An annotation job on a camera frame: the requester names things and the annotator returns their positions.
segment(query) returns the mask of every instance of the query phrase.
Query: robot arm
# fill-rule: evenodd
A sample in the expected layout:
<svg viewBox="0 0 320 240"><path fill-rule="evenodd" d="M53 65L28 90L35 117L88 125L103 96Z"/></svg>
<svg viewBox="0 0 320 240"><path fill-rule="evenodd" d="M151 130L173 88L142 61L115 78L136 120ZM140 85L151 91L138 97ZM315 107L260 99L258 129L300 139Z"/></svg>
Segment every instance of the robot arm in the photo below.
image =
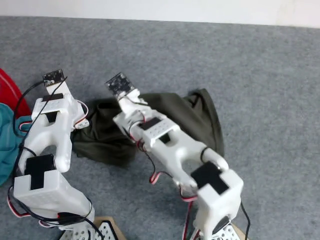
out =
<svg viewBox="0 0 320 240"><path fill-rule="evenodd" d="M191 138L166 115L151 109L123 73L106 84L122 110L114 122L124 135L151 152L183 191L197 195L194 225L204 240L211 240L236 217L243 180L229 169L222 156ZM199 167L188 174L182 167L186 161L195 161Z"/></svg>
<svg viewBox="0 0 320 240"><path fill-rule="evenodd" d="M61 69L47 73L43 80L50 95L35 102L31 115L33 124L18 160L22 175L14 179L13 196L44 218L57 219L71 213L86 216L92 222L95 217L92 203L62 175L70 168L71 132L87 127L89 122L81 103L71 95ZM49 146L55 146L54 154L43 153ZM58 225L61 230L82 232L85 229L82 237L94 239L95 231L88 229L85 221L75 224L53 221L51 224Z"/></svg>

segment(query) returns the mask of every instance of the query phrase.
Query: perforated metal plate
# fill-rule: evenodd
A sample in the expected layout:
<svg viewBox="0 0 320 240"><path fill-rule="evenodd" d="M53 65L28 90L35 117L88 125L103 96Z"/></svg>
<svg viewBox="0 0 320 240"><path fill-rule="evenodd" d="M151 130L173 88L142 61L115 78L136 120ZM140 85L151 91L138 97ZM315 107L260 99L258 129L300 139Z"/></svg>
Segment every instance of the perforated metal plate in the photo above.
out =
<svg viewBox="0 0 320 240"><path fill-rule="evenodd" d="M104 236L103 240L118 240L116 233L109 221L102 222L99 227L99 230ZM89 236L90 235L88 230L82 230L82 231L66 230L64 231L63 235L59 238L59 240L89 240L90 239ZM101 237L97 232L94 234L94 240L101 240Z"/></svg>
<svg viewBox="0 0 320 240"><path fill-rule="evenodd" d="M202 240L201 234L195 239L197 230L195 230L190 238L190 240ZM211 240L240 240L238 234L231 224L228 224L223 229L213 234Z"/></svg>

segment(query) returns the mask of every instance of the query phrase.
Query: green fabric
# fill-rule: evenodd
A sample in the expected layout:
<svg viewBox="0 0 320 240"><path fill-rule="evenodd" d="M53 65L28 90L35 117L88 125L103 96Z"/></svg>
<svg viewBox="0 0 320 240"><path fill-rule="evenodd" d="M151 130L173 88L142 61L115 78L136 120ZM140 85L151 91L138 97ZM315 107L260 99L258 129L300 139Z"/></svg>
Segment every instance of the green fabric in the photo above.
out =
<svg viewBox="0 0 320 240"><path fill-rule="evenodd" d="M224 156L224 141L215 105L206 89L180 97L175 93L147 93L143 98L151 108L168 116L197 141ZM90 126L74 132L73 150L83 157L125 166L134 158L136 145L124 136L113 117L120 113L114 98L89 104Z"/></svg>

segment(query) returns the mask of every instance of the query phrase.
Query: red wire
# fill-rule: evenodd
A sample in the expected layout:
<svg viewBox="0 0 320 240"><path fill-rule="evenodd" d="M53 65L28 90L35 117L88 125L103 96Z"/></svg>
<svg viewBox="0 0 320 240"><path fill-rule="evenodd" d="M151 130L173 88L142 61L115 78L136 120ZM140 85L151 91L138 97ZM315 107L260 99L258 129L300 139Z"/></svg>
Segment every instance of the red wire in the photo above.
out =
<svg viewBox="0 0 320 240"><path fill-rule="evenodd" d="M19 213L19 212L15 209L15 207L13 206L13 204L12 204L11 200L9 199L9 197L7 197L6 200L7 200L7 203L8 203L8 206L9 206L10 210L12 211L12 213L13 213L17 218L23 218L23 217L28 217L28 216L30 216L29 213L22 213L22 214Z"/></svg>
<svg viewBox="0 0 320 240"><path fill-rule="evenodd" d="M193 205L193 201L189 202L188 210L186 212L186 218L185 218L185 224L184 224L184 228L183 228L183 233L182 233L182 240L187 240L187 232L188 232L190 211L191 211L192 205Z"/></svg>
<svg viewBox="0 0 320 240"><path fill-rule="evenodd" d="M187 203L193 202L194 200L196 200L198 198L197 195L194 195L194 196L183 196L181 186L179 186L179 189L180 189L180 197L184 202L187 202Z"/></svg>

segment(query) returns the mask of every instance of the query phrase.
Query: gray carpet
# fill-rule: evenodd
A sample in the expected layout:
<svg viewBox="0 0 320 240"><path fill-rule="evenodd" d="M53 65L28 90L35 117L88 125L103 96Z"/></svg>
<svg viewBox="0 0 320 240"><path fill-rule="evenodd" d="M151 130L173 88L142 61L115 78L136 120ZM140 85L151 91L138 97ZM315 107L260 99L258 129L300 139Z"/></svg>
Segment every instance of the gray carpet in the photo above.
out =
<svg viewBox="0 0 320 240"><path fill-rule="evenodd" d="M23 91L58 68L82 101L109 97L104 82L119 71L142 93L207 88L225 157L244 180L251 239L319 238L320 30L0 17L0 33L0 67ZM33 91L28 103L44 93ZM73 155L65 175L129 240L181 239L187 205L166 177L150 185L151 170L142 155L127 169ZM54 240L57 229L11 214L8 186L0 187L1 239ZM247 224L242 212L234 222Z"/></svg>

